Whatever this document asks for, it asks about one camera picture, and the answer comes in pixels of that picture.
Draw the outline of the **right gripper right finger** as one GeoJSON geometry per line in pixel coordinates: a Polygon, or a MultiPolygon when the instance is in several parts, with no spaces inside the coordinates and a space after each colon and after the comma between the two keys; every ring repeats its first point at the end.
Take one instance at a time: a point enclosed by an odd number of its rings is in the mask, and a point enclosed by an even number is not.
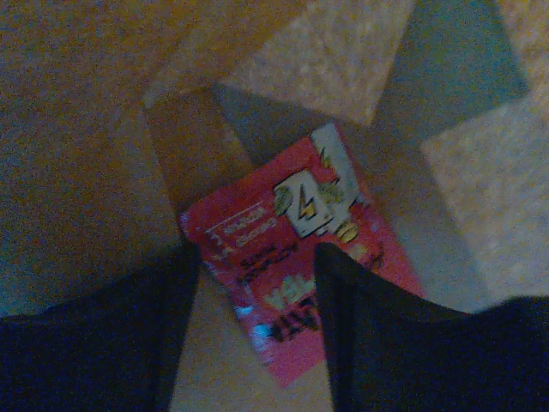
{"type": "Polygon", "coordinates": [[[335,410],[547,410],[547,297],[459,312],[330,243],[316,247],[314,270],[335,410]]]}

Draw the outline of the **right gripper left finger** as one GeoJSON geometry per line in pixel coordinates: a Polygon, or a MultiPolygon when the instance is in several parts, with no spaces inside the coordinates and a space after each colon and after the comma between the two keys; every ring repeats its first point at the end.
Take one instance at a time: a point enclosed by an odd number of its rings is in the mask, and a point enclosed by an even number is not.
{"type": "Polygon", "coordinates": [[[199,271],[197,245],[180,245],[92,294],[2,318],[2,410],[168,410],[199,271]]]}

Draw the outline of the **brown paper bag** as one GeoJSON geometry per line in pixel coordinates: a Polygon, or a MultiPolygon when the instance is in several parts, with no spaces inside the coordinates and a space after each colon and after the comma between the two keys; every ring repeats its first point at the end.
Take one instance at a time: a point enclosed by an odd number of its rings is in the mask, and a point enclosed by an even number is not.
{"type": "Polygon", "coordinates": [[[4,1],[2,315],[170,251],[332,118],[431,300],[547,293],[547,2],[4,1]]]}

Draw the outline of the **red pink snack packet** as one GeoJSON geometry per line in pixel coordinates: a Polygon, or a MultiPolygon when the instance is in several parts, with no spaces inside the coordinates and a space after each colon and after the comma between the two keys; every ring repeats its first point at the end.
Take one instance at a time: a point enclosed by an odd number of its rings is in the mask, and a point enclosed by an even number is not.
{"type": "Polygon", "coordinates": [[[324,358],[314,275],[319,243],[338,246],[414,294],[421,291],[335,124],[314,130],[250,175],[194,203],[179,221],[281,386],[324,358]]]}

